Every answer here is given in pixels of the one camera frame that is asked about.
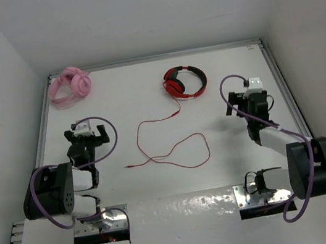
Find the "red black headphones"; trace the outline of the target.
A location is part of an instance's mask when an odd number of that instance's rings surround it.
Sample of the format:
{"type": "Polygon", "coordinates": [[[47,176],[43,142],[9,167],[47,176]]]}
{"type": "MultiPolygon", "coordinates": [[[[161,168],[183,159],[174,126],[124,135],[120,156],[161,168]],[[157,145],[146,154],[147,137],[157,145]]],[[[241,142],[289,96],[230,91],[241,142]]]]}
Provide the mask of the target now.
{"type": "Polygon", "coordinates": [[[204,93],[205,88],[207,86],[206,74],[201,69],[194,67],[194,66],[190,66],[190,65],[189,66],[177,66],[172,69],[169,69],[165,73],[163,79],[164,79],[163,87],[166,90],[166,92],[173,97],[181,98],[181,99],[198,97],[202,93],[204,93]],[[188,72],[195,74],[201,81],[201,83],[202,83],[201,88],[194,94],[190,94],[190,95],[186,94],[185,93],[185,85],[180,80],[178,80],[178,78],[177,78],[178,73],[181,72],[182,70],[187,70],[188,72]]]}

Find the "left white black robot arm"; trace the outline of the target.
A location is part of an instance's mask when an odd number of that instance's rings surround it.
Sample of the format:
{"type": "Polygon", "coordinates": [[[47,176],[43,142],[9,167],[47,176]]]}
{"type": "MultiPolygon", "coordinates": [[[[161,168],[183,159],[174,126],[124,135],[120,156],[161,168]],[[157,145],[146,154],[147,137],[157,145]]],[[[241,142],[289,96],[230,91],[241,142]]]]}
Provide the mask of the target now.
{"type": "Polygon", "coordinates": [[[81,222],[100,222],[100,200],[80,192],[94,190],[99,185],[99,171],[95,167],[96,148],[110,142],[105,126],[96,127],[98,135],[90,126],[66,131],[64,136],[70,143],[68,161],[62,164],[33,170],[25,196],[23,210],[28,220],[49,219],[62,229],[75,225],[64,225],[57,216],[71,215],[81,222]]]}

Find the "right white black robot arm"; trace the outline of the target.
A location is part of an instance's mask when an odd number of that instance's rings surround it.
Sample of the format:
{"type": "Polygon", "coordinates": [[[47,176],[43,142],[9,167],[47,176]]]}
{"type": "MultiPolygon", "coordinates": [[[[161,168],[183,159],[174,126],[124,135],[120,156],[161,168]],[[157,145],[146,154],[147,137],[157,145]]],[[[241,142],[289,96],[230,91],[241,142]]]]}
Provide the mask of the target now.
{"type": "Polygon", "coordinates": [[[252,141],[286,156],[290,185],[299,199],[326,195],[326,137],[307,138],[281,128],[269,119],[267,98],[265,90],[247,96],[230,92],[226,115],[236,107],[236,116],[247,120],[252,141]]]}

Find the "pink headphones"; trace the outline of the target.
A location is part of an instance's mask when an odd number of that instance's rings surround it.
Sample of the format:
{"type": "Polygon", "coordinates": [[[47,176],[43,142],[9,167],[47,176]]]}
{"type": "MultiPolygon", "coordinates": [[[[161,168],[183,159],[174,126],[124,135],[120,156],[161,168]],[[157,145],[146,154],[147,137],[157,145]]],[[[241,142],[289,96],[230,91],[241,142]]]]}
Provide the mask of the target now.
{"type": "Polygon", "coordinates": [[[77,67],[66,67],[61,74],[51,83],[48,96],[52,105],[61,109],[69,107],[80,100],[86,98],[91,91],[91,79],[89,72],[85,72],[77,67]],[[69,88],[69,95],[58,98],[57,95],[61,87],[69,88]]]}

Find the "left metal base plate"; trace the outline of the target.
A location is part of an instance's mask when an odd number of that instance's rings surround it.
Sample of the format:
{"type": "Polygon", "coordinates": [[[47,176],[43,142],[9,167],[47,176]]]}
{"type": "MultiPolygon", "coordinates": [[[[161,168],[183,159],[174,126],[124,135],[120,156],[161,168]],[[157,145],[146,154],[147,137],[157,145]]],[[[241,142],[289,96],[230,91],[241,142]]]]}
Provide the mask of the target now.
{"type": "Polygon", "coordinates": [[[74,228],[74,237],[86,237],[98,234],[100,230],[103,232],[112,232],[123,230],[128,227],[127,221],[127,205],[121,204],[117,206],[101,208],[100,211],[106,211],[100,216],[88,221],[77,221],[74,228]]]}

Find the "metal base plate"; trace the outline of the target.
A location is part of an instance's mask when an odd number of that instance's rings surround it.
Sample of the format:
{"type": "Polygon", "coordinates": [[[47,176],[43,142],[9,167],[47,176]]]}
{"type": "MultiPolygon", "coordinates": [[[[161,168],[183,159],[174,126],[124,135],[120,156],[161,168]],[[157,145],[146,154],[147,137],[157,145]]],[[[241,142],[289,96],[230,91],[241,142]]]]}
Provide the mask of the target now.
{"type": "Polygon", "coordinates": [[[236,185],[233,187],[236,203],[240,209],[249,209],[256,207],[264,207],[271,204],[282,203],[292,195],[287,189],[276,189],[258,193],[254,182],[244,185],[236,185]]]}
{"type": "Polygon", "coordinates": [[[88,221],[77,221],[74,228],[74,237],[86,237],[98,234],[100,230],[103,232],[112,232],[123,230],[128,227],[127,221],[127,205],[121,204],[117,206],[101,208],[100,211],[106,211],[100,216],[88,221]]]}

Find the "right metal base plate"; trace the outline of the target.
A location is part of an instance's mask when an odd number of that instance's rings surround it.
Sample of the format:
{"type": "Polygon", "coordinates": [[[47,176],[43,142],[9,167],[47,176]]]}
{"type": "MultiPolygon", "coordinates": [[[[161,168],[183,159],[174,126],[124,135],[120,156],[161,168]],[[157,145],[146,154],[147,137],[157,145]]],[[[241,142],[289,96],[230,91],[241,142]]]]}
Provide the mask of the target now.
{"type": "Polygon", "coordinates": [[[276,189],[258,193],[254,182],[244,185],[236,185],[233,187],[236,203],[240,209],[249,209],[256,207],[264,207],[271,204],[282,203],[292,195],[287,189],[276,189]]]}

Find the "aluminium table frame rail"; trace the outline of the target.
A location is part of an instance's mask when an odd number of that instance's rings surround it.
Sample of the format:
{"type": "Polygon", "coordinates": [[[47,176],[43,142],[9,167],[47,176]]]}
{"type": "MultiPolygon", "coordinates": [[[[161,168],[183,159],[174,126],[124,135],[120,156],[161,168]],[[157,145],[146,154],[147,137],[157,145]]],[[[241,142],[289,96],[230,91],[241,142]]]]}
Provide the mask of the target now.
{"type": "MultiPolygon", "coordinates": [[[[259,77],[276,99],[272,115],[282,127],[309,134],[275,63],[259,40],[239,41],[191,49],[187,52],[139,59],[90,69],[89,97],[68,109],[43,101],[36,163],[63,160],[64,130],[75,120],[101,116],[110,120],[119,136],[117,147],[99,163],[98,195],[108,205],[125,204],[131,241],[108,244],[326,244],[326,196],[310,200],[305,214],[286,223],[281,214],[242,219],[233,185],[246,171],[285,166],[284,156],[253,143],[244,122],[225,115],[221,94],[240,91],[237,74],[259,77]],[[163,118],[175,109],[161,87],[161,78],[173,66],[193,65],[205,71],[208,86],[199,98],[182,103],[182,112],[148,126],[142,133],[144,149],[168,152],[192,132],[203,132],[211,159],[197,169],[170,165],[136,168],[142,156],[135,145],[137,125],[163,118]]],[[[48,221],[22,221],[17,244],[73,244],[73,232],[48,221]]]]}

